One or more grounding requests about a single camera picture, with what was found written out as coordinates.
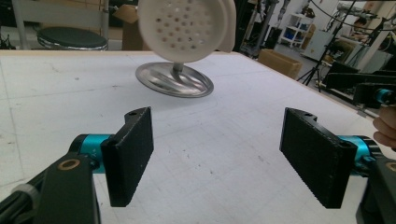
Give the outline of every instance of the human hand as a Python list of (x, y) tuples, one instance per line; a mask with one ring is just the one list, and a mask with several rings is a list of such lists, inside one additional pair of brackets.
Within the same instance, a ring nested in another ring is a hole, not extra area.
[(382, 145), (396, 148), (396, 106), (382, 107), (373, 124), (378, 129), (374, 139)]

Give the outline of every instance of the wire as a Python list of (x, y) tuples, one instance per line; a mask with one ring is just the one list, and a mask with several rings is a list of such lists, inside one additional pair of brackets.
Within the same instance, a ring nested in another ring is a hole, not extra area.
[[(333, 20), (335, 20), (335, 21), (339, 21), (339, 22), (341, 22), (341, 23), (344, 24), (344, 25), (352, 26), (352, 27), (354, 27), (354, 28), (360, 28), (360, 27), (357, 27), (357, 26), (355, 26), (355, 25), (353, 25), (353, 24), (349, 24), (349, 23), (346, 23), (346, 22), (344, 22), (344, 21), (338, 20), (337, 18), (333, 17), (332, 15), (330, 15), (329, 13), (327, 13), (327, 12), (325, 12), (323, 9), (321, 9), (313, 0), (308, 0), (308, 2), (311, 2), (317, 9), (319, 9), (321, 12), (323, 12), (325, 15), (327, 15), (327, 16), (330, 17), (331, 19), (333, 19)], [(365, 29), (365, 30), (371, 30), (371, 31), (375, 30), (375, 29), (372, 29), (372, 28), (364, 28), (364, 29)], [(394, 29), (389, 29), (389, 30), (378, 30), (378, 31), (393, 31), (393, 30), (394, 30)]]

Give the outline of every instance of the cabinet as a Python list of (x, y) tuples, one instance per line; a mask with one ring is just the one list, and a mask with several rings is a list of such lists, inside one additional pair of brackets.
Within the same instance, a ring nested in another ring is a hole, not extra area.
[(314, 19), (307, 18), (303, 14), (290, 14), (289, 24), (283, 30), (279, 43), (287, 42), (290, 47), (296, 46), (300, 48), (313, 21)]

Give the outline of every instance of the tripod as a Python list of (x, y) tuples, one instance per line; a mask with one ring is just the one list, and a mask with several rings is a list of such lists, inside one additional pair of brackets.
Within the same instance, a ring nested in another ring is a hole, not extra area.
[(317, 62), (317, 65), (315, 65), (315, 67), (313, 67), (311, 70), (309, 70), (307, 73), (303, 74), (301, 77), (299, 77), (297, 79), (297, 81), (300, 81), (301, 79), (304, 79), (303, 84), (305, 84), (305, 86), (308, 86), (309, 82), (311, 81), (312, 77), (317, 74), (318, 77), (318, 81), (320, 81), (320, 74), (319, 74), (319, 67), (322, 64), (322, 60), (323, 58), (326, 56), (327, 51), (332, 47), (332, 44), (334, 43), (336, 36), (338, 34), (338, 32), (341, 30), (341, 28), (343, 27), (343, 23), (345, 22), (347, 15), (349, 14), (349, 12), (352, 10), (353, 6), (355, 5), (356, 0), (353, 0), (352, 5), (350, 5), (350, 8), (348, 9), (345, 17), (343, 18), (342, 22), (337, 26), (337, 28), (335, 29), (335, 31), (332, 33), (332, 39), (330, 40), (329, 44), (326, 45), (324, 52), (322, 53), (322, 55), (320, 56), (319, 61)]

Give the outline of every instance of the floor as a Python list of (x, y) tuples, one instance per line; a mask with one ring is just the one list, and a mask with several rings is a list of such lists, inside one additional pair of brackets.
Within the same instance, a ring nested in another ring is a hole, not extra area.
[[(32, 49), (42, 49), (42, 47), (36, 42), (36, 36), (35, 36), (35, 29), (36, 27), (34, 26), (27, 26), (27, 34), (28, 34), (28, 41), (31, 45)], [(14, 27), (6, 27), (3, 26), (0, 29), (0, 34), (2, 35), (3, 39), (6, 39), (9, 37), (10, 43), (12, 46), (15, 46), (17, 49), (19, 48), (20, 41), (19, 41), (19, 35), (18, 35), (18, 30)], [(108, 48), (109, 50), (121, 50), (121, 40), (114, 40), (110, 39), (108, 43)], [(283, 45), (283, 44), (277, 44), (275, 47), (275, 51), (282, 53), (284, 55), (288, 55), (294, 60), (297, 60), (302, 63), (302, 68), (299, 72), (298, 77), (303, 77), (301, 79), (301, 82), (303, 82), (306, 78), (306, 74), (310, 73), (310, 71), (317, 65), (316, 61), (313, 61), (311, 59), (308, 59), (306, 57), (303, 57), (301, 53), (303, 52), (302, 49), (299, 48), (290, 48), (288, 45)], [(327, 66), (320, 66), (319, 68), (319, 75), (320, 78), (324, 78), (329, 71), (329, 67)], [(316, 75), (312, 78), (312, 80), (308, 83), (308, 87), (318, 91), (318, 79)], [(329, 94), (326, 91), (321, 91), (322, 94), (325, 94), (331, 98), (333, 98), (335, 101), (338, 101), (344, 105), (350, 106), (358, 111), (362, 116), (366, 117), (376, 117), (377, 110), (373, 109), (360, 109), (354, 105), (349, 104), (348, 102), (333, 96), (332, 94)]]

